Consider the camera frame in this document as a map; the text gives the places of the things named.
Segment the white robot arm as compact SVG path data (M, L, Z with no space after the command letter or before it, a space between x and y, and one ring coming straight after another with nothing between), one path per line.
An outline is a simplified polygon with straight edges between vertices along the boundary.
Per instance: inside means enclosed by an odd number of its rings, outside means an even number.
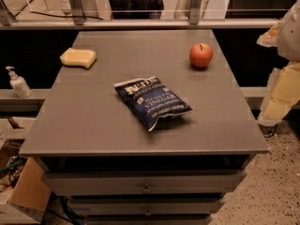
M271 72L258 118L260 125L273 127L300 101L300 0L259 36L257 44L276 47L277 54L288 60L286 67Z

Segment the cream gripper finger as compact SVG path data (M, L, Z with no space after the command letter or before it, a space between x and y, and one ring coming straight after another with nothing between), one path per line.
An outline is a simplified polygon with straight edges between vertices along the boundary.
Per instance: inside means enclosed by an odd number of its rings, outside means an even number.
M300 63L290 61L283 69L275 67L268 79L258 123L265 127L275 126L299 101Z
M276 47L278 45L279 26L279 22L274 24L268 31L258 37L256 43L264 47Z

